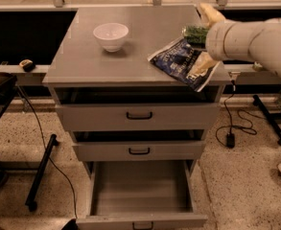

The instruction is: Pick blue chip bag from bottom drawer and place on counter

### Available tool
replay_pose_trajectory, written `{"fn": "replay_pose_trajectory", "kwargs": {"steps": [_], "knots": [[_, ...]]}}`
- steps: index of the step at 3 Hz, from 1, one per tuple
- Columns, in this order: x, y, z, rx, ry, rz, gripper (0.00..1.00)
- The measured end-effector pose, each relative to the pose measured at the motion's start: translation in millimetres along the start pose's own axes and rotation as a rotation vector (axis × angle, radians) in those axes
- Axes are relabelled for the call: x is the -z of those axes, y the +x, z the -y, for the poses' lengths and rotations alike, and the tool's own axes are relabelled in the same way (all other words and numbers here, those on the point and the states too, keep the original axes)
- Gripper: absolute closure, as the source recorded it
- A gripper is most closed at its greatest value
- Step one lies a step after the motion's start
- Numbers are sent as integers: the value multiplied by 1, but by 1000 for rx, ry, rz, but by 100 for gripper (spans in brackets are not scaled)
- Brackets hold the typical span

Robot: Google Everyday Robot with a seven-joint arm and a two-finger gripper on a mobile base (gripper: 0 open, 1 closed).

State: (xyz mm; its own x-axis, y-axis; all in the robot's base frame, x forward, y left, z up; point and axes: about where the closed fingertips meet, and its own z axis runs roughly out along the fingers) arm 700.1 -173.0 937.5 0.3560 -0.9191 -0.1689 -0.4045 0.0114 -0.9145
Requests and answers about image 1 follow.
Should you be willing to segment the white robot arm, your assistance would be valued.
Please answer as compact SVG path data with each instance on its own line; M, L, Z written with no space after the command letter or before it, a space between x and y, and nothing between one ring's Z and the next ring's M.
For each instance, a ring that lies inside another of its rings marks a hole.
M281 18L240 22L226 19L210 4L200 3L198 9L208 34L206 51L199 55L191 76L232 59L258 62L281 78Z

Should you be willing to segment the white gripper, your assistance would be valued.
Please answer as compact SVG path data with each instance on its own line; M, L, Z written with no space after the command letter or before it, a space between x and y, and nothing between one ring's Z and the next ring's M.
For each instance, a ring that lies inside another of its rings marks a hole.
M205 49L195 61L191 74L201 74L214 67L217 61L241 60L262 62L263 52L257 36L264 30L264 22L239 22L225 20L213 6L199 4L203 25L210 28L206 36Z

